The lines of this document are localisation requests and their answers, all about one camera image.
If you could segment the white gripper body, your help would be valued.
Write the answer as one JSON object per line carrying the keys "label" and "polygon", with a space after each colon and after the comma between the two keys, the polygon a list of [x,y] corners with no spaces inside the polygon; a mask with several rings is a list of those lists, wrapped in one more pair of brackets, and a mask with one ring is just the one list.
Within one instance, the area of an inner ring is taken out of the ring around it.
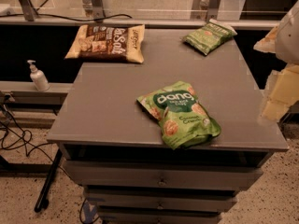
{"label": "white gripper body", "polygon": [[279,23],[275,51],[285,63],[299,64],[299,0]]}

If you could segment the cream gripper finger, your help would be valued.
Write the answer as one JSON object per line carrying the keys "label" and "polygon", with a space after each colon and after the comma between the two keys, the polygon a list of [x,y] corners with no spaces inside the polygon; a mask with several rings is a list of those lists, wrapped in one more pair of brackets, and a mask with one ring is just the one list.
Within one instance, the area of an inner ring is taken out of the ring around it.
{"label": "cream gripper finger", "polygon": [[275,26],[263,39],[258,41],[253,48],[263,53],[275,53],[277,33],[278,27]]}
{"label": "cream gripper finger", "polygon": [[299,65],[288,63],[281,71],[272,70],[263,90],[258,121],[279,122],[299,101]]}

